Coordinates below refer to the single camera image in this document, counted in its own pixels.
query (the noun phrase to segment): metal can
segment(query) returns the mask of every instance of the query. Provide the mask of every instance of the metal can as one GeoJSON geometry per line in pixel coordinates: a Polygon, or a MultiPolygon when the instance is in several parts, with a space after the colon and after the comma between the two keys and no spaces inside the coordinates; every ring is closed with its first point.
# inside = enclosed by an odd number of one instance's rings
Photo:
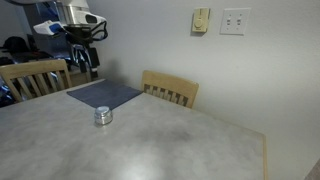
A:
{"type": "Polygon", "coordinates": [[[94,120],[99,125],[106,125],[113,119],[112,111],[108,106],[100,106],[96,108],[94,113],[94,120]]]}

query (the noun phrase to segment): blue placemat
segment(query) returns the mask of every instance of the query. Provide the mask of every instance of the blue placemat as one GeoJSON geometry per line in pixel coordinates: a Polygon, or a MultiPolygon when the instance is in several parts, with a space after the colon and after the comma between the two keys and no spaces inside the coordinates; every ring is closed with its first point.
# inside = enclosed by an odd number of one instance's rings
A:
{"type": "Polygon", "coordinates": [[[68,95],[91,107],[108,106],[111,110],[141,93],[139,90],[109,80],[67,92],[68,95]]]}

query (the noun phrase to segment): wall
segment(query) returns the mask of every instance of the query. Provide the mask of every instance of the wall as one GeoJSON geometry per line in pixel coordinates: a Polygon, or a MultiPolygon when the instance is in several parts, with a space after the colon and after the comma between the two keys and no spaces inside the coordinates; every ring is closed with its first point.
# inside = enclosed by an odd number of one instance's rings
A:
{"type": "MultiPolygon", "coordinates": [[[[26,40],[26,34],[31,31],[23,9],[6,1],[0,1],[0,10],[0,46],[3,46],[4,41],[10,36],[20,36],[26,40]]],[[[0,51],[0,57],[2,56],[9,54],[0,51]]]]}
{"type": "Polygon", "coordinates": [[[271,180],[304,179],[320,157],[320,1],[93,0],[110,37],[102,77],[139,88],[151,69],[200,84],[194,108],[262,132],[271,180]],[[190,33],[195,7],[209,31],[190,33]],[[224,8],[251,7],[245,36],[219,35],[224,8]]]}

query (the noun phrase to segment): wall switch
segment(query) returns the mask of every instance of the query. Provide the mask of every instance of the wall switch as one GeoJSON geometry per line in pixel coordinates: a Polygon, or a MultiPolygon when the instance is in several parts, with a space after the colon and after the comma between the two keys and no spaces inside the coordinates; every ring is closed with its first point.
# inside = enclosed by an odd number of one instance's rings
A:
{"type": "Polygon", "coordinates": [[[194,10],[192,32],[207,32],[209,24],[209,8],[199,8],[194,10]]]}
{"type": "Polygon", "coordinates": [[[223,12],[220,34],[244,35],[251,8],[228,8],[223,12]]]}

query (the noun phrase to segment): table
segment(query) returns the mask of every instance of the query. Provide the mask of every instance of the table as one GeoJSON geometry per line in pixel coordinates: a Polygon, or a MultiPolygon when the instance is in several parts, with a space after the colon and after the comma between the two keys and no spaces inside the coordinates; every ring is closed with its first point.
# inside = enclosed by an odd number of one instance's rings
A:
{"type": "Polygon", "coordinates": [[[93,113],[65,91],[0,109],[0,179],[266,178],[260,133],[144,93],[107,126],[93,113]]]}

